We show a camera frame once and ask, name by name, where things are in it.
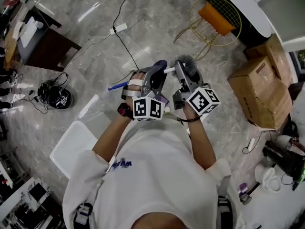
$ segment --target hand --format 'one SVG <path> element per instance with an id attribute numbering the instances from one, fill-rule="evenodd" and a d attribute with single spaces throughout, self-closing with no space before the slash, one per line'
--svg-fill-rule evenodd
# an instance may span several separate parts
<path id="1" fill-rule="evenodd" d="M 193 108 L 189 105 L 188 102 L 184 103 L 183 111 L 185 114 L 186 119 L 192 120 L 198 117 L 198 114 L 193 110 Z"/>
<path id="2" fill-rule="evenodd" d="M 145 77 L 145 73 L 143 72 L 139 72 L 137 74 L 135 74 L 132 79 L 140 79 L 140 80 L 144 80 Z M 136 85 L 130 85 L 127 88 L 128 90 L 131 91 L 140 91 L 141 87 L 140 86 L 136 86 Z M 132 97 L 126 97 L 126 104 L 130 107 L 130 109 L 133 109 L 133 105 L 132 105 Z"/>

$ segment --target brown cardboard box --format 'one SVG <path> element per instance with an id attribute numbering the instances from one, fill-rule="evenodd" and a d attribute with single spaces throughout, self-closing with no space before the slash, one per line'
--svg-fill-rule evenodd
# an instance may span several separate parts
<path id="1" fill-rule="evenodd" d="M 247 119 L 262 128 L 278 129 L 292 108 L 287 87 L 267 59 L 246 62 L 228 79 Z"/>
<path id="2" fill-rule="evenodd" d="M 267 42 L 256 47 L 247 48 L 244 53 L 248 59 L 267 56 L 275 75 L 288 87 L 291 81 L 291 72 L 286 54 L 277 35 L 273 34 Z"/>

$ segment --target floor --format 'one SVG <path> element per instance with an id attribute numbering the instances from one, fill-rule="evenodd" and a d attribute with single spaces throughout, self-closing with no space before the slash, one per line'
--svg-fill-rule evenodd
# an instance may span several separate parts
<path id="1" fill-rule="evenodd" d="M 123 0 L 30 0 L 28 6 L 38 8 L 52 16 L 62 27 L 59 32 L 82 46 L 76 53 L 83 52 L 90 43 L 103 39 L 118 14 Z M 127 0 L 123 5 L 117 25 L 125 22 L 128 30 L 120 37 L 140 68 L 151 66 L 157 60 L 168 63 L 181 54 L 196 55 L 203 47 L 202 42 L 191 31 L 185 33 L 175 44 L 176 34 L 188 26 L 188 10 L 196 0 Z M 83 20 L 78 21 L 94 4 L 100 3 Z M 205 82 L 211 84 L 221 100 L 221 105 L 204 120 L 204 127 L 211 140 L 217 158 L 226 157 L 236 179 L 236 186 L 247 182 L 255 183 L 254 167 L 262 158 L 261 150 L 269 134 L 263 134 L 251 154 L 243 155 L 242 148 L 259 130 L 249 124 L 227 82 L 228 76 L 240 67 L 246 58 L 244 46 L 237 40 L 226 47 L 212 47 L 207 56 L 198 62 Z M 49 155 L 70 124 L 78 119 L 104 112 L 112 120 L 121 102 L 121 91 L 108 92 L 111 81 L 123 78 L 134 63 L 116 36 L 92 45 L 68 65 L 67 89 L 75 97 L 75 104 L 67 110 L 50 110 L 41 114 L 26 101 L 16 98 L 28 97 L 29 90 L 37 92 L 39 83 L 55 78 L 58 73 L 22 66 L 21 95 L 9 95 L 2 99 L 14 99 L 14 107 L 4 110 L 4 120 L 9 129 L 9 143 L 17 147 L 17 156 L 31 168 L 34 176 L 40 176 L 59 200 L 62 199 L 67 178 L 53 164 Z M 177 79 L 169 76 L 163 94 L 171 99 L 178 89 Z M 43 106 L 35 105 L 44 111 Z"/>

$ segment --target black cable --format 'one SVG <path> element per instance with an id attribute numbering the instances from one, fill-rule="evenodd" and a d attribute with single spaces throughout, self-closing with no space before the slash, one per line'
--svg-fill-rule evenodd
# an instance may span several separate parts
<path id="1" fill-rule="evenodd" d="M 122 2 L 122 4 L 120 5 L 119 14 L 118 14 L 118 16 L 115 18 L 114 22 L 112 23 L 113 31 L 114 31 L 114 33 L 117 35 L 117 37 L 120 39 L 120 41 L 121 41 L 122 43 L 123 43 L 122 39 L 121 39 L 121 38 L 119 37 L 119 35 L 116 33 L 116 29 L 115 29 L 114 23 L 115 23 L 116 20 L 118 19 L 119 15 L 120 15 L 120 13 L 121 13 L 121 8 L 122 8 L 123 4 L 125 3 L 125 1 L 126 1 L 126 0 L 124 0 L 124 1 Z M 129 55 L 131 56 L 131 58 L 132 58 L 132 60 L 133 60 L 133 62 L 134 62 L 134 64 L 135 64 L 135 66 L 136 66 L 137 69 L 139 70 L 139 67 L 138 67 L 137 63 L 136 63 L 135 60 L 133 59 L 133 56 L 131 55 L 131 53 L 128 51 L 126 45 L 125 45 L 124 43 L 123 43 L 123 45 L 124 45 L 124 47 L 126 48 L 126 50 L 127 50 L 127 52 L 129 53 Z"/>
<path id="2" fill-rule="evenodd" d="M 292 183 L 283 183 L 283 176 L 284 176 L 284 175 L 287 175 L 287 173 L 284 173 L 284 174 L 282 175 L 281 181 L 282 181 L 282 184 L 283 184 L 283 185 L 291 185 L 291 184 L 294 183 L 294 181 L 293 181 Z"/>
<path id="3" fill-rule="evenodd" d="M 255 149 L 256 145 L 258 144 L 259 140 L 261 139 L 262 134 L 263 134 L 263 132 L 261 132 L 261 134 L 259 135 L 259 138 L 258 138 L 258 140 L 257 140 L 257 142 L 256 142 L 256 144 L 255 144 L 255 146 L 252 148 L 252 150 L 251 150 L 250 152 L 248 152 L 248 153 L 245 153 L 245 152 L 244 152 L 244 150 L 245 150 L 245 149 L 248 149 L 248 147 L 244 147 L 244 148 L 242 149 L 242 153 L 243 153 L 244 155 L 247 155 L 247 154 L 251 153 L 251 152 Z"/>
<path id="4" fill-rule="evenodd" d="M 21 100 L 24 100 L 24 101 L 27 101 L 27 102 L 30 102 L 34 107 L 35 107 L 35 109 L 37 109 L 40 113 L 42 113 L 43 115 L 46 115 L 47 113 L 48 113 L 48 111 L 49 111 L 49 109 L 47 109 L 47 112 L 42 112 L 40 109 L 38 109 L 37 107 L 36 107 L 36 105 L 32 102 L 33 101 L 33 99 L 32 100 L 27 100 L 27 99 L 24 99 L 24 98 L 22 98 L 22 99 L 18 99 L 18 101 L 21 101 Z"/>
<path id="5" fill-rule="evenodd" d="M 66 75 L 66 80 L 64 81 L 64 83 L 62 83 L 62 84 L 59 85 L 58 79 L 59 79 L 63 74 Z M 67 80 L 68 80 L 68 74 L 67 74 L 66 72 L 63 72 L 63 73 L 61 73 L 59 76 L 57 76 L 54 80 L 50 80 L 50 81 L 57 81 L 58 86 L 62 86 L 62 85 L 64 85 L 64 84 L 67 82 Z"/>
<path id="6" fill-rule="evenodd" d="M 21 83 L 23 80 L 23 74 L 18 75 L 15 80 L 17 80 L 19 77 L 21 77 L 20 83 L 19 83 L 19 93 L 18 95 L 20 96 L 20 92 L 21 92 Z M 15 85 L 13 85 L 13 93 L 14 93 L 14 98 L 10 101 L 10 103 L 12 103 L 14 101 L 14 99 L 20 100 L 17 98 L 17 95 L 15 94 Z"/>
<path id="7" fill-rule="evenodd" d="M 119 15 L 120 15 L 120 13 L 121 13 L 121 8 L 122 8 L 123 4 L 125 3 L 125 1 L 126 1 L 126 0 L 124 0 L 124 1 L 122 2 L 121 6 L 120 6 L 120 9 L 119 9 L 119 14 L 118 14 L 118 16 L 115 18 L 114 22 L 112 23 L 112 28 L 113 28 L 113 30 L 115 30 L 114 23 L 115 23 L 116 20 L 118 19 Z"/>
<path id="8" fill-rule="evenodd" d="M 118 36 L 118 38 L 121 40 L 121 42 L 123 43 L 122 39 L 119 37 L 119 35 L 115 32 L 115 34 Z M 133 59 L 132 54 L 128 51 L 127 47 L 125 46 L 125 44 L 123 43 L 124 47 L 126 48 L 127 52 L 129 53 L 129 55 L 131 56 L 135 66 L 137 67 L 137 69 L 139 70 L 139 67 L 137 66 L 137 63 L 135 62 L 135 60 Z"/>

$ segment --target white container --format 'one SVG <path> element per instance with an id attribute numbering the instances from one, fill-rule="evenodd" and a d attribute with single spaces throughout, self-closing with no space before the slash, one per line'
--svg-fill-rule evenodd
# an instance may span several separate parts
<path id="1" fill-rule="evenodd" d="M 261 184 L 263 191 L 267 193 L 278 193 L 281 190 L 281 179 L 275 175 L 275 169 L 258 164 L 255 167 L 255 179 Z"/>
<path id="2" fill-rule="evenodd" d="M 279 135 L 275 140 L 275 145 L 281 148 L 286 148 L 287 146 L 291 146 L 290 139 L 292 139 L 291 136 Z"/>

